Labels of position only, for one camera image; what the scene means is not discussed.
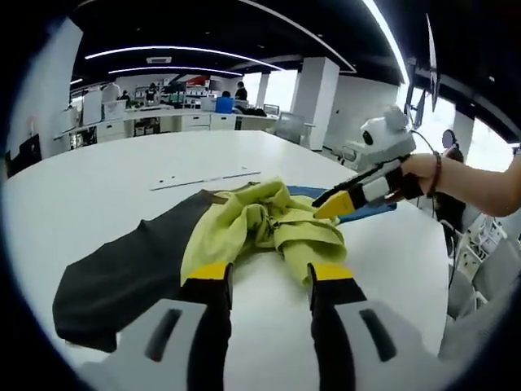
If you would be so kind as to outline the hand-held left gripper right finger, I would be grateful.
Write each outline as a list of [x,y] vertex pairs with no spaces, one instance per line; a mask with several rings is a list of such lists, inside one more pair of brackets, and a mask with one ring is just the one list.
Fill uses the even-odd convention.
[[367,300],[349,268],[310,262],[307,269],[321,390],[441,388],[442,365],[410,322]]

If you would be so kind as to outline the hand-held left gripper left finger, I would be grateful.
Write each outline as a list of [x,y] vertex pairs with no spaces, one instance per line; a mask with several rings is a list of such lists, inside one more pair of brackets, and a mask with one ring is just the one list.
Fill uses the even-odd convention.
[[102,362],[86,362],[93,390],[222,390],[231,335],[232,265],[190,274],[175,300],[162,299],[121,334]]

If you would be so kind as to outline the person's right hand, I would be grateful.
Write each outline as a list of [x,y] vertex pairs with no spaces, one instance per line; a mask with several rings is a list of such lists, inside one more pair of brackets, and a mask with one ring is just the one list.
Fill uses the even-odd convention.
[[433,193],[440,178],[441,163],[437,152],[411,155],[401,164],[401,178],[390,200],[412,200]]

